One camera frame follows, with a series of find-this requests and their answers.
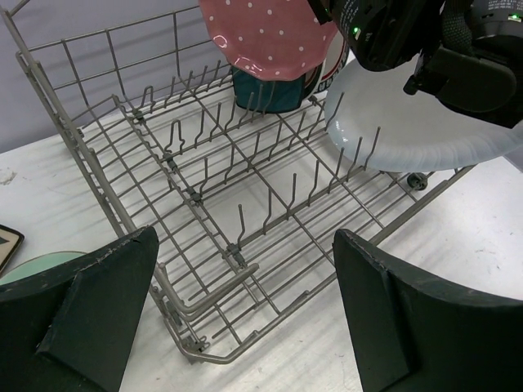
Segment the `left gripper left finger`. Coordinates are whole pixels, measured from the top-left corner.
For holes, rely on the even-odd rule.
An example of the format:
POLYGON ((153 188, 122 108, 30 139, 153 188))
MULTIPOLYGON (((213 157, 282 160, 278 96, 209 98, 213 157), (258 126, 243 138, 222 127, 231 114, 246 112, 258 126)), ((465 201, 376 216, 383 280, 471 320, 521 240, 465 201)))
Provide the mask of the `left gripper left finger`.
POLYGON ((117 391, 159 253, 143 227, 1 285, 3 391, 117 391))

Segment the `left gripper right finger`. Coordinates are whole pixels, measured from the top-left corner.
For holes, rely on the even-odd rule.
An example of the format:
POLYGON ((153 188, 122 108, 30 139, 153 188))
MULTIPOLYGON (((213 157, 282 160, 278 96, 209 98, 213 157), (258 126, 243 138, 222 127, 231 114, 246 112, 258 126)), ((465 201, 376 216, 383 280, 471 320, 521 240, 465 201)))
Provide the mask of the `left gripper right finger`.
POLYGON ((333 253, 364 390, 521 390, 521 301, 453 283, 347 229, 333 253))

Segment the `mint green flower plate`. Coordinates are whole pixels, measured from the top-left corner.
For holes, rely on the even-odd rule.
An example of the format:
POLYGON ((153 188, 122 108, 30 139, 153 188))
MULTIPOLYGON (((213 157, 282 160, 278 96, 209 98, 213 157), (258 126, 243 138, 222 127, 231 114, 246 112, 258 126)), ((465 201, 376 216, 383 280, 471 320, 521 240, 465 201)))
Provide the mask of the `mint green flower plate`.
POLYGON ((13 283, 23 278, 28 278, 32 275, 39 274, 45 270, 49 270, 58 265, 62 265, 65 262, 74 260, 84 255, 85 252, 52 252, 34 257, 33 259, 16 266, 5 276, 1 277, 0 283, 2 285, 13 283))

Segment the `white oval plate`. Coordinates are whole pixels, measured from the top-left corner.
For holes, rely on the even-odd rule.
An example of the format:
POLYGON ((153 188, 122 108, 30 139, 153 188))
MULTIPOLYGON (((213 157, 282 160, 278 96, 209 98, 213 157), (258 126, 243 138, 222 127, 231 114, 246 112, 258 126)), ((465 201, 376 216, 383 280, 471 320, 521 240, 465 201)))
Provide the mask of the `white oval plate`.
POLYGON ((345 157, 384 172, 435 172, 476 165, 522 145, 522 126, 507 129, 446 109, 403 86, 414 63, 383 73, 355 60, 328 89, 327 132, 345 157))

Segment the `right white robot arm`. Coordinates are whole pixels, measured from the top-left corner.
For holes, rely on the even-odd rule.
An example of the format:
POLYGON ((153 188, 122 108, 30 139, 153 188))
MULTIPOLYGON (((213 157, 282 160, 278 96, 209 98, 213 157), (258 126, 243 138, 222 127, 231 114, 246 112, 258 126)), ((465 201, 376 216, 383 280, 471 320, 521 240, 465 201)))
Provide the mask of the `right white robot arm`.
POLYGON ((500 127, 522 120, 520 1, 311 1, 359 64, 386 72, 416 58, 403 90, 500 127))

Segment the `cream square floral plate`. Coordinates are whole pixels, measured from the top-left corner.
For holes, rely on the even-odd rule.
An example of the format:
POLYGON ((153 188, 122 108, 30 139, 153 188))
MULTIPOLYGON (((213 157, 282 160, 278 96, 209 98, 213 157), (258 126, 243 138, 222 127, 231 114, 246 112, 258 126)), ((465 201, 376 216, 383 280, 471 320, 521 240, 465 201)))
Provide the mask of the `cream square floral plate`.
POLYGON ((25 236, 15 229, 0 225, 0 274, 8 267, 11 258, 17 253, 25 236))

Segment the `round teal rimmed plate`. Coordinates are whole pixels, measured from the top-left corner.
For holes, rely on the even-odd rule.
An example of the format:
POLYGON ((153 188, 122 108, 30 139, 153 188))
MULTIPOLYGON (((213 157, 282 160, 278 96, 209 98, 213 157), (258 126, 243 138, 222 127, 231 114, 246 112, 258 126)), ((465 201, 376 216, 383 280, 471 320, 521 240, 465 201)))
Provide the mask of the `round teal rimmed plate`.
POLYGON ((304 98, 326 91, 347 64, 351 51, 340 33, 330 43, 324 62, 306 74, 304 98))

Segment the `dark teal square plate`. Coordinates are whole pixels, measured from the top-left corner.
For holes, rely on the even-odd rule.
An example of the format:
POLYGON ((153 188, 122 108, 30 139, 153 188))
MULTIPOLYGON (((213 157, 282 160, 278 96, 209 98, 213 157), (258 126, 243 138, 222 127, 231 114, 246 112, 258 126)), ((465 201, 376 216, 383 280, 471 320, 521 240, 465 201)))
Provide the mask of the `dark teal square plate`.
POLYGON ((262 81, 233 68, 232 82, 235 103, 253 112, 284 114, 298 109, 304 99, 304 75, 292 81, 262 81))

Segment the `pink polka dot plate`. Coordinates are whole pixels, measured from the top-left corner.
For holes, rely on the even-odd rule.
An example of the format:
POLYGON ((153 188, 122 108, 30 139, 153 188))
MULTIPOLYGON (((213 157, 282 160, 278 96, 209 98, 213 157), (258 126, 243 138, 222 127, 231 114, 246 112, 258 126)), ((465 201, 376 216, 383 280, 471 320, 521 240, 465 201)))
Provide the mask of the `pink polka dot plate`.
POLYGON ((201 0, 209 37, 235 68, 292 81, 323 63, 337 34, 301 0, 201 0))

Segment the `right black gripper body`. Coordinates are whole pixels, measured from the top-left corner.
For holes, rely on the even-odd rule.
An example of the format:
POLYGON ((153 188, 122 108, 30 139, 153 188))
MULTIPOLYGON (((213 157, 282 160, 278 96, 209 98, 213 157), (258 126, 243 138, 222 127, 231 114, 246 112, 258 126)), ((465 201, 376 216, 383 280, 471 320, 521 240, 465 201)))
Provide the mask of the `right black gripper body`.
POLYGON ((390 70, 410 61, 437 31, 442 1, 309 1, 323 25, 333 22, 359 64, 390 70))

